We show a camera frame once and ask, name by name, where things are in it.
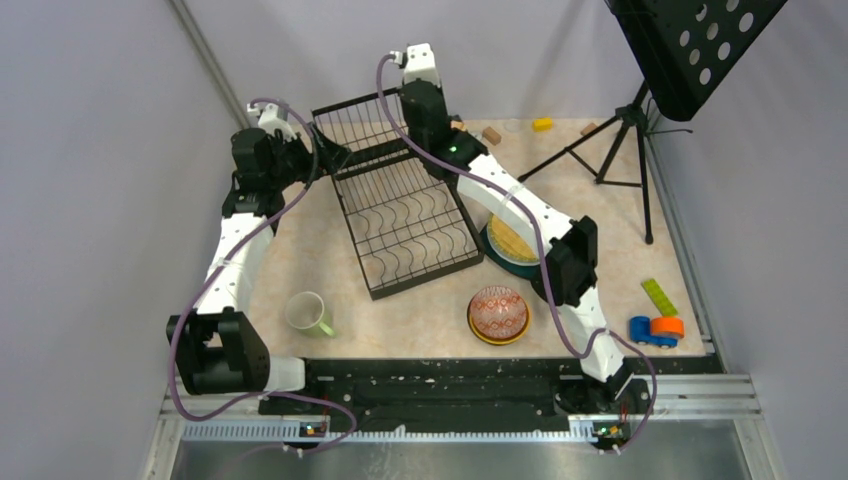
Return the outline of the black wire dish rack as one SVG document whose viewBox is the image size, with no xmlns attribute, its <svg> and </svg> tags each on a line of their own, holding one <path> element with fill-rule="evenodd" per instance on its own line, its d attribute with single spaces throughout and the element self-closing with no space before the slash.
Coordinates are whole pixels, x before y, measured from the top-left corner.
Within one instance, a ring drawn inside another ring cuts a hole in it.
<svg viewBox="0 0 848 480">
<path fill-rule="evenodd" d="M 480 233 L 455 186 L 427 173 L 377 94 L 315 109 L 312 116 L 348 155 L 332 183 L 372 299 L 482 262 Z"/>
</svg>

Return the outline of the yellow bamboo pattern plate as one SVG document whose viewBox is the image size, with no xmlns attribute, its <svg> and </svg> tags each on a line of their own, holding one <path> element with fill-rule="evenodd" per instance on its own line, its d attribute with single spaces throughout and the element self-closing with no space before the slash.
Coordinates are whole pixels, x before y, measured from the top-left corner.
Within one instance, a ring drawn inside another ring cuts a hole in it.
<svg viewBox="0 0 848 480">
<path fill-rule="evenodd" d="M 492 215 L 488 223 L 491 224 L 491 234 L 496 245 L 508 255 L 520 260 L 539 260 L 533 248 L 499 217 Z"/>
</svg>

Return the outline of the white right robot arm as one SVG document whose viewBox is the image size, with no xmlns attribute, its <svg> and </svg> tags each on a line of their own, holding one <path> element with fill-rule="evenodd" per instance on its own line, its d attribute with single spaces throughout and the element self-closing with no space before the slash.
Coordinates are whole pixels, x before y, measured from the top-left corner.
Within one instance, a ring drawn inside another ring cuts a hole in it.
<svg viewBox="0 0 848 480">
<path fill-rule="evenodd" d="M 389 115 L 392 129 L 432 176 L 455 178 L 461 195 L 484 206 L 531 247 L 539 260 L 533 288 L 546 302 L 566 350 L 591 378 L 589 404 L 614 411 L 626 400 L 633 373 L 622 352 L 628 343 L 609 329 L 600 303 L 596 223 L 556 210 L 507 173 L 480 141 L 452 128 L 429 44 L 386 54 L 378 63 L 378 82 L 388 64 L 402 71 L 403 119 Z"/>
</svg>

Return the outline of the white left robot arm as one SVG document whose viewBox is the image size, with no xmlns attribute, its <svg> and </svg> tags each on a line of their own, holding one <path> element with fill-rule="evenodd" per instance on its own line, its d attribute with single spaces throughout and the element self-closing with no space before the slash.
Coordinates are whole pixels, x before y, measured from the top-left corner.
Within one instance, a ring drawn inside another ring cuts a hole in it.
<svg viewBox="0 0 848 480">
<path fill-rule="evenodd" d="M 284 189 L 342 168 L 351 152 L 315 127 L 313 146 L 299 134 L 243 129 L 230 139 L 235 170 L 222 205 L 221 236 L 207 273 L 208 288 L 186 317 L 168 321 L 178 343 L 176 371 L 191 395 L 282 391 L 297 413 L 319 404 L 320 386 L 306 377 L 304 360 L 269 352 L 249 320 L 249 304 L 263 257 L 287 204 Z"/>
</svg>

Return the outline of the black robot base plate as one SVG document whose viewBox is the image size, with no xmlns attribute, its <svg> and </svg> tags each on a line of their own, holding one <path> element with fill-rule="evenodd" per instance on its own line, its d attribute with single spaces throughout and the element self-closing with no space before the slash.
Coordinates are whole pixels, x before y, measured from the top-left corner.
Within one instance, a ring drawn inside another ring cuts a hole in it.
<svg viewBox="0 0 848 480">
<path fill-rule="evenodd" d="M 609 393 L 566 358 L 309 360 L 306 373 L 318 404 L 271 397 L 260 414 L 326 416 L 333 433 L 565 432 L 579 414 L 636 421 L 651 396 L 639 377 Z"/>
</svg>

